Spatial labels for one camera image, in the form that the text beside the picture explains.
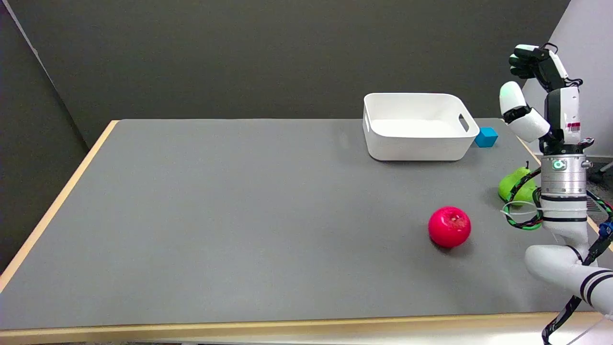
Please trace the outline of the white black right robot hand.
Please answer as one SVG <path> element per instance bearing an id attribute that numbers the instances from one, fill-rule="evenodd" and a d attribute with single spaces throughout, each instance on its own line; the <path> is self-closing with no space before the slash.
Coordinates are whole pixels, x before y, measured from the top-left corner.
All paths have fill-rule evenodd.
<path id="1" fill-rule="evenodd" d="M 583 154 L 594 142 L 580 133 L 579 88 L 582 79 L 570 79 L 557 46 L 519 44 L 509 57 L 510 72 L 522 80 L 536 79 L 546 91 L 543 113 L 530 106 L 516 81 L 499 90 L 503 121 L 525 142 L 539 143 L 545 155 Z"/>

